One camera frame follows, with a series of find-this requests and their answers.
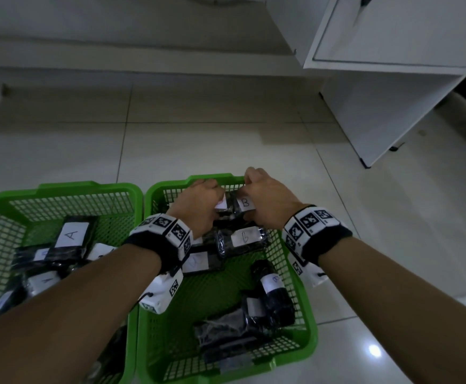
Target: green plastic basket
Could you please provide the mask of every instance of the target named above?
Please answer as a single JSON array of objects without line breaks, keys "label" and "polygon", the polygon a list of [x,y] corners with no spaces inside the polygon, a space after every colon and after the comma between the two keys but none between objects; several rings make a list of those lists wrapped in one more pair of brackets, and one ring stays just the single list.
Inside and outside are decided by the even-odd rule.
[{"label": "green plastic basket", "polygon": [[[161,202],[172,202],[195,179],[214,178],[226,190],[244,185],[232,174],[195,175],[184,181],[159,182],[145,197],[145,216],[158,211]],[[276,366],[309,357],[318,343],[317,326],[304,285],[290,271],[281,233],[270,232],[272,244],[265,252],[228,259],[222,272],[184,277],[178,293],[161,315],[139,309],[137,373],[142,382],[220,383],[268,372]],[[249,353],[247,363],[206,364],[199,357],[192,324],[221,312],[240,301],[240,290],[252,289],[249,267],[258,258],[268,258],[292,297],[295,325],[283,329],[273,343]]]},{"label": "green plastic basket", "polygon": [[[98,215],[95,241],[121,245],[142,220],[142,192],[129,183],[96,182],[42,184],[34,190],[0,193],[0,296],[11,275],[18,246],[56,239],[66,215]],[[108,375],[104,383],[130,383],[135,372],[138,306],[128,316],[126,361],[122,374]]]}]

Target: white tile floor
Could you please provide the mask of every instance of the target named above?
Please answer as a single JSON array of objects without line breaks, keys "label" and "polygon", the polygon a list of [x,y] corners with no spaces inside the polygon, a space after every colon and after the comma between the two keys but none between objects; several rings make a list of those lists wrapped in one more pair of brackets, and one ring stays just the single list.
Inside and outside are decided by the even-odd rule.
[{"label": "white tile floor", "polygon": [[[0,191],[262,166],[370,245],[466,303],[466,105],[452,97],[365,170],[319,80],[150,76],[132,90],[18,90],[0,104]],[[245,382],[408,382],[334,286],[308,290],[319,344]]]}]

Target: right hand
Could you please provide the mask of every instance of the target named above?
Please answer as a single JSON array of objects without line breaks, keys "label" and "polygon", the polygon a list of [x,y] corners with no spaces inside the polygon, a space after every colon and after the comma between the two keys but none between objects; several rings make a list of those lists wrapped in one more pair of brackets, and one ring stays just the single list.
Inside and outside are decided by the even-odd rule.
[{"label": "right hand", "polygon": [[238,189],[237,194],[248,195],[256,206],[256,210],[245,213],[247,221],[255,221],[268,229],[282,230],[293,214],[306,207],[288,187],[270,177],[262,168],[247,168],[244,178],[245,186]]}]

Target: white cabinet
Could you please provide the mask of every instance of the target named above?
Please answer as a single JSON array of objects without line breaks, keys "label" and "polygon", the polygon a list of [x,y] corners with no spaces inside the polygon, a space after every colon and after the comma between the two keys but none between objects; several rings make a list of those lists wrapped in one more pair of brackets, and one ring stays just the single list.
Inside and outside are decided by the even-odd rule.
[{"label": "white cabinet", "polygon": [[466,67],[466,0],[337,0],[317,44],[313,61]]}]

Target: cabinet drawer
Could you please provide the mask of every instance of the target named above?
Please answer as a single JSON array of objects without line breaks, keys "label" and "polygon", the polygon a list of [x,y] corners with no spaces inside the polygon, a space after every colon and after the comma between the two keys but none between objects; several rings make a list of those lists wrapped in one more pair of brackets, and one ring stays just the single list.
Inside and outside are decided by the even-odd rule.
[{"label": "cabinet drawer", "polygon": [[466,67],[466,0],[338,0],[313,60]]}]

